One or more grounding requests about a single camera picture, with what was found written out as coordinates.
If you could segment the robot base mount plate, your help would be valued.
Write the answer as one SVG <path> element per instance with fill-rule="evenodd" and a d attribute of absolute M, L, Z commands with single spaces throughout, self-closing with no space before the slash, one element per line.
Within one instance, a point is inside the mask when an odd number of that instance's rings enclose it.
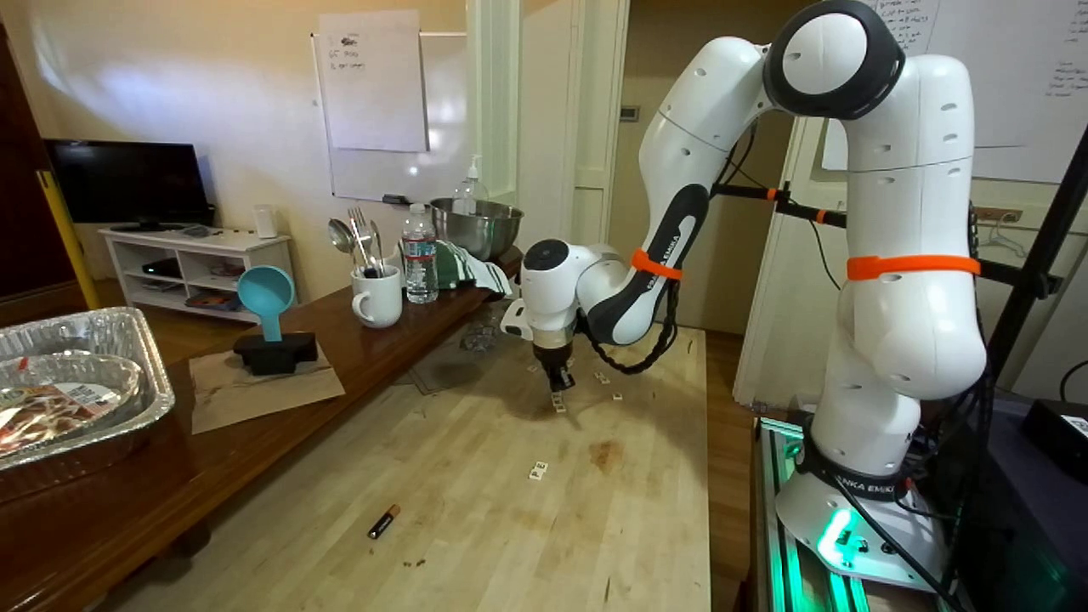
<path fill-rule="evenodd" d="M 766 612 L 967 612 L 937 513 L 802 473 L 807 432 L 762 420 L 754 442 L 759 607 Z"/>

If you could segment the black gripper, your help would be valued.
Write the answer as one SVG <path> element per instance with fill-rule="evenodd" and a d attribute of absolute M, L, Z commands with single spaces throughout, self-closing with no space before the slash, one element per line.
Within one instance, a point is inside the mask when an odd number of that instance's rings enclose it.
<path fill-rule="evenodd" d="M 556 348 L 556 352 L 533 348 L 533 358 L 545 366 L 546 398 L 556 398 L 556 395 L 568 398 L 573 390 L 573 375 L 568 366 L 572 348 Z"/>

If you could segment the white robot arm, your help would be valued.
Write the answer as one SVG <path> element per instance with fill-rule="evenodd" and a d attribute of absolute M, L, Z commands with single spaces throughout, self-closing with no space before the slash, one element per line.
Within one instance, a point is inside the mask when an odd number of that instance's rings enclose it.
<path fill-rule="evenodd" d="M 865 0 L 816 0 L 768 45 L 706 40 L 638 148 L 643 247 L 532 245 L 504 327 L 556 390 L 572 385 L 573 336 L 643 341 L 679 289 L 729 153 L 768 110 L 845 130 L 845 289 L 802 468 L 895 499 L 921 408 L 987 370 L 968 255 L 977 110 L 961 63 L 906 51 Z"/>

